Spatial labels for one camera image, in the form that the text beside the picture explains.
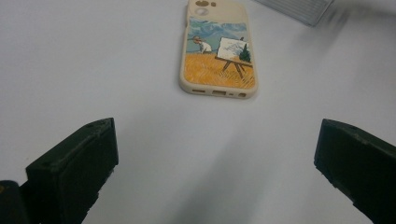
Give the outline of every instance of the phone case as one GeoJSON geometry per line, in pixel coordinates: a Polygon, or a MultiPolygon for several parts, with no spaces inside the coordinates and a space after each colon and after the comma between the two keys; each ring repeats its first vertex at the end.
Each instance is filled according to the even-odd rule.
{"type": "Polygon", "coordinates": [[[243,5],[232,0],[190,0],[180,86],[189,93],[248,98],[258,88],[243,5]]]}

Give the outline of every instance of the white surface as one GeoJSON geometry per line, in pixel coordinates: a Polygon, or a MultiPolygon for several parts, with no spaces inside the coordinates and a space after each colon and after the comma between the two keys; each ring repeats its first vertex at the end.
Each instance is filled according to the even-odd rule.
{"type": "Polygon", "coordinates": [[[0,179],[114,117],[120,165],[85,224],[371,223],[313,160],[324,118],[396,145],[395,1],[336,1],[315,29],[240,2],[248,100],[177,85],[187,1],[2,1],[0,179]]]}

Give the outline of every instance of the painted figure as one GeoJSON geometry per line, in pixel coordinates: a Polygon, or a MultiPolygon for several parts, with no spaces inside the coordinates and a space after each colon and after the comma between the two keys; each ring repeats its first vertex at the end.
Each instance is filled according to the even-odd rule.
{"type": "Polygon", "coordinates": [[[211,53],[212,52],[212,47],[210,47],[210,45],[208,43],[204,42],[204,40],[201,39],[201,37],[199,37],[198,35],[193,37],[192,41],[195,44],[199,45],[199,49],[200,49],[201,53],[211,53]]]}

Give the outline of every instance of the phone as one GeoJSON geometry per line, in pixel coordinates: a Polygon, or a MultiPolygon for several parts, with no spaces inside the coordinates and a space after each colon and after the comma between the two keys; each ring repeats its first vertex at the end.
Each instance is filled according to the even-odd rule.
{"type": "Polygon", "coordinates": [[[179,83],[189,93],[248,98],[258,89],[248,14],[232,0],[189,0],[179,83]]]}

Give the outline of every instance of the painting on phone case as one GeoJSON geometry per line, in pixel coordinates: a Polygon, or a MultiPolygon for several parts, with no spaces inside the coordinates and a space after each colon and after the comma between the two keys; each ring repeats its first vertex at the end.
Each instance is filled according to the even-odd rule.
{"type": "Polygon", "coordinates": [[[190,83],[250,89],[255,85],[244,23],[190,17],[184,78],[190,83]]]}

